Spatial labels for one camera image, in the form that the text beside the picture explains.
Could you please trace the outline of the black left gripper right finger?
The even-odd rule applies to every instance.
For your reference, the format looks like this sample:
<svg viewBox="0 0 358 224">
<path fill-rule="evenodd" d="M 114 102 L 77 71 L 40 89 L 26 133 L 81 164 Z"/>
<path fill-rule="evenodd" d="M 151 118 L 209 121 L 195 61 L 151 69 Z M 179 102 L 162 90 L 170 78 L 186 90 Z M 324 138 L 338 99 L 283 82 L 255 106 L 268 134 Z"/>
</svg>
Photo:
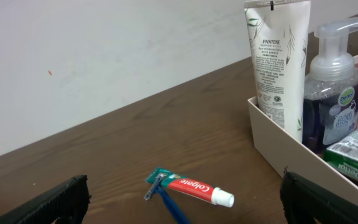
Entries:
<svg viewBox="0 0 358 224">
<path fill-rule="evenodd" d="M 288 224 L 358 224 L 358 206 L 301 175 L 283 171 L 280 187 Z"/>
</svg>

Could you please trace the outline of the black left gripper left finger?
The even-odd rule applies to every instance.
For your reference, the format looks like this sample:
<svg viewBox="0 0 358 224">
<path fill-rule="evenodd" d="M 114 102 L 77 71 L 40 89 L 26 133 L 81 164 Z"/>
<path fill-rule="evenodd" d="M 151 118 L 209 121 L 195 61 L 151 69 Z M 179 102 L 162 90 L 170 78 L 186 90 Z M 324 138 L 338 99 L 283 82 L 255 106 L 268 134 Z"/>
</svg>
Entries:
<svg viewBox="0 0 358 224">
<path fill-rule="evenodd" d="M 0 224 L 81 224 L 91 195 L 86 175 L 76 175 L 0 216 Z"/>
</svg>

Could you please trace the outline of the white Pantene conditioner tube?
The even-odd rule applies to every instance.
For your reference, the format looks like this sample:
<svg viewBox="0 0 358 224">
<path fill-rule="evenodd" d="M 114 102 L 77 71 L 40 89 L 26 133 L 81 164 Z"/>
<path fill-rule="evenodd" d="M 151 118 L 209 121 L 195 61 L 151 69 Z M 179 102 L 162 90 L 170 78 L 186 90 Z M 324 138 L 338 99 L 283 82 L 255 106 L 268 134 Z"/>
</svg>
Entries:
<svg viewBox="0 0 358 224">
<path fill-rule="evenodd" d="M 260 110 L 301 141 L 310 0 L 246 1 Z"/>
</svg>

